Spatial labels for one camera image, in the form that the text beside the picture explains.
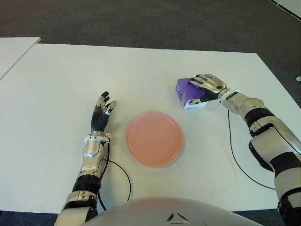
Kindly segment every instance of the pink plate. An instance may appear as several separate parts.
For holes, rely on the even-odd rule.
[[[141,163],[161,167],[172,163],[183,148],[179,125],[161,112],[146,112],[137,116],[126,134],[131,154]]]

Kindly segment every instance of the floor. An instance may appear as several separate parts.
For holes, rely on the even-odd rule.
[[[268,0],[2,0],[0,37],[17,36],[41,37],[41,43],[257,53],[301,106],[301,22]],[[276,210],[239,214],[283,225]],[[36,225],[53,225],[55,215],[3,212],[0,225],[36,219]]]

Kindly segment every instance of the white robot shell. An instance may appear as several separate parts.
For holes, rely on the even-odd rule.
[[[142,198],[113,207],[84,226],[260,226],[219,207],[180,198]]]

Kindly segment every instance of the logo on robot body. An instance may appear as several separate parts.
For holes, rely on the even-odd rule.
[[[169,223],[171,225],[189,225],[190,224],[190,221],[188,220],[188,218],[178,212],[176,212],[176,214],[172,212],[169,215],[169,218],[167,219],[167,221],[170,221]]]

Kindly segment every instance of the purple box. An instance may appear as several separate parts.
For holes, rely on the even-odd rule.
[[[181,104],[184,109],[195,108],[195,107],[204,107],[207,102],[201,102],[196,105],[189,105],[189,102],[193,99],[197,99],[205,95],[205,92],[194,85],[190,84],[189,81],[191,78],[179,79],[177,81],[175,90],[178,94],[178,97],[181,101]]]

